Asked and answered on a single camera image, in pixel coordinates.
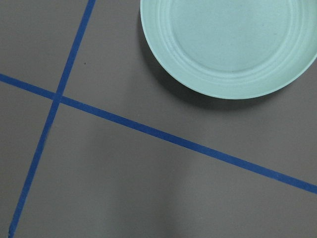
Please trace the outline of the green plate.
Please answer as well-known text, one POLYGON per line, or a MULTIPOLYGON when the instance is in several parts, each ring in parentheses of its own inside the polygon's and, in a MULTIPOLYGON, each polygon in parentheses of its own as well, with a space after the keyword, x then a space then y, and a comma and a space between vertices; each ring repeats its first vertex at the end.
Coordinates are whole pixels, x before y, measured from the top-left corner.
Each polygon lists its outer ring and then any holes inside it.
POLYGON ((317 58, 314 0, 143 0, 140 17, 163 69, 211 97, 270 94, 317 58))

